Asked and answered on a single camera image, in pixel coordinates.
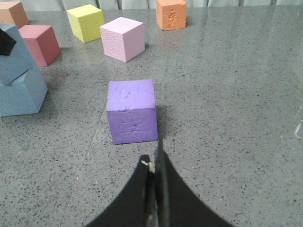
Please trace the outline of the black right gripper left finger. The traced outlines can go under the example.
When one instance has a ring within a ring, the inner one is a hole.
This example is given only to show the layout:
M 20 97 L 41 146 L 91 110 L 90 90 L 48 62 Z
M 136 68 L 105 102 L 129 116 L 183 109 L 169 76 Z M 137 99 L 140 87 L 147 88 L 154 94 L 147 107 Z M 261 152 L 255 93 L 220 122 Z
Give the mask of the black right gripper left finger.
M 153 227 L 155 226 L 155 202 L 155 176 L 150 170 L 150 157 L 142 155 L 122 191 L 87 226 Z

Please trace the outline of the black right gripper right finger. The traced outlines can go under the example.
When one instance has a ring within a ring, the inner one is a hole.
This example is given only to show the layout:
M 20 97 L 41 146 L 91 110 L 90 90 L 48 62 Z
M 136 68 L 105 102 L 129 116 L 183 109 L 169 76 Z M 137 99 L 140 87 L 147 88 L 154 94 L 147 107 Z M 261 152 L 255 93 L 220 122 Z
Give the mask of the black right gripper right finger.
M 160 227 L 230 227 L 190 190 L 163 151 L 160 139 L 155 153 L 155 180 Z

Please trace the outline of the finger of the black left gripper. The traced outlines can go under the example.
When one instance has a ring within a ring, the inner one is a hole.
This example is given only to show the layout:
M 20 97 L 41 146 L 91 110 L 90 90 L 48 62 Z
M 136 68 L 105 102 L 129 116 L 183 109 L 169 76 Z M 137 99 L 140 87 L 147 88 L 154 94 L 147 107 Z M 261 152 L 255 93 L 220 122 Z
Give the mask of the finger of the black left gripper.
M 10 56 L 16 43 L 16 40 L 0 29 L 0 55 Z

